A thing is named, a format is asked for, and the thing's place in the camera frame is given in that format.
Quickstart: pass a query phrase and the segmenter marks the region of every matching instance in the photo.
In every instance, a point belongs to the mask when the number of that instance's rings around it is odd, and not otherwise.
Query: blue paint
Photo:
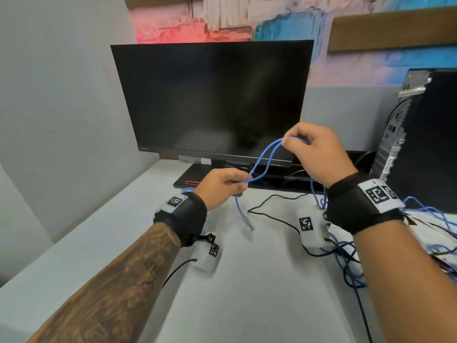
[[[259,24],[253,40],[314,40],[313,61],[321,51],[325,17],[325,13],[318,9],[278,15]]]
[[[429,7],[457,5],[457,0],[392,0],[388,10],[416,10]],[[455,68],[457,45],[406,48],[386,51],[382,66],[395,68],[388,84],[402,84],[410,68]]]

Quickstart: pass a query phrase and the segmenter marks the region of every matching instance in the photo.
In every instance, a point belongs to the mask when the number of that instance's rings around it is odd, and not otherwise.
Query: colorful wall mural
[[[457,46],[327,54],[335,16],[457,0],[189,0],[130,10],[138,43],[314,40],[308,86],[401,84],[410,68],[457,67]]]

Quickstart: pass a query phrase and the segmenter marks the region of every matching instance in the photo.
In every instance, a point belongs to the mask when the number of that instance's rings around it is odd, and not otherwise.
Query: hand
[[[248,178],[249,173],[237,168],[214,169],[195,188],[194,193],[200,196],[210,211],[219,207],[230,196],[246,191],[248,184],[243,182]]]
[[[340,140],[329,127],[299,122],[284,137],[300,137],[311,142],[307,145],[296,138],[283,139],[283,146],[293,152],[306,172],[325,187],[357,172]]]

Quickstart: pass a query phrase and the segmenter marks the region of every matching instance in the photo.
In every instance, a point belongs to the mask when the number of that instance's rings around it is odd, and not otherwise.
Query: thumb
[[[231,196],[241,194],[242,192],[246,191],[247,188],[248,183],[233,183],[229,184],[228,186],[228,190]]]
[[[301,155],[306,155],[310,150],[309,145],[303,143],[297,138],[283,139],[283,147],[294,153],[298,158],[300,158]]]

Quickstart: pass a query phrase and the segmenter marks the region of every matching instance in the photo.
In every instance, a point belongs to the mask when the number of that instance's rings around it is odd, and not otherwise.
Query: forearm
[[[454,342],[457,287],[401,221],[355,235],[368,288],[388,342]]]
[[[154,224],[71,296],[28,343],[136,342],[179,250],[174,232]]]

